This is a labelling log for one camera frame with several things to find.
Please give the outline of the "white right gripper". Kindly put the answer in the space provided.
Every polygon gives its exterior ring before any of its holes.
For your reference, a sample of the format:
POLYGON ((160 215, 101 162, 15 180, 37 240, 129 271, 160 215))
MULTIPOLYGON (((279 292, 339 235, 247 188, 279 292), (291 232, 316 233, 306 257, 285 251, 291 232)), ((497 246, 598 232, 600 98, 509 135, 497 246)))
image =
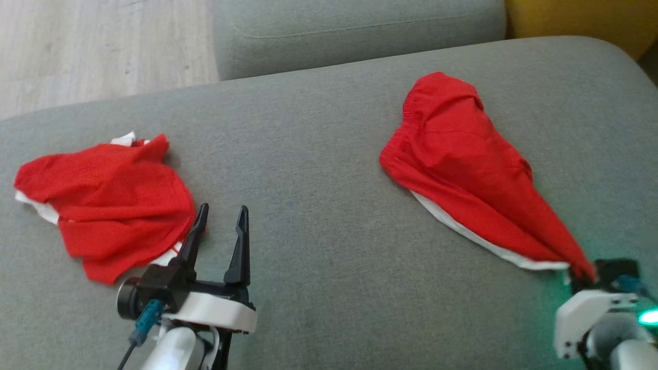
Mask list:
POLYGON ((569 278, 573 297, 557 309, 555 353, 558 358, 608 360, 613 350, 628 340, 641 340, 634 293, 611 293, 598 289, 596 281, 569 278))

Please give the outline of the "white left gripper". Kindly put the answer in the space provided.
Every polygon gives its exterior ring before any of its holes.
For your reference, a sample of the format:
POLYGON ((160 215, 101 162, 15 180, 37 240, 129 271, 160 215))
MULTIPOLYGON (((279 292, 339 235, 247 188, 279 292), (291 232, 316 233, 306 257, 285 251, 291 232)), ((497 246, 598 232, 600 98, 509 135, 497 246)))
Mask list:
MULTIPOLYGON (((174 267, 184 272, 186 281, 196 280, 195 264, 200 242, 207 229, 209 204, 200 205, 190 232, 174 258, 174 267)), ((250 284, 249 209, 241 206, 235 228, 237 239, 232 260, 224 273, 224 282, 197 280, 181 308, 168 309, 163 318, 193 325, 214 326, 249 334, 256 330, 257 312, 248 292, 250 284)))

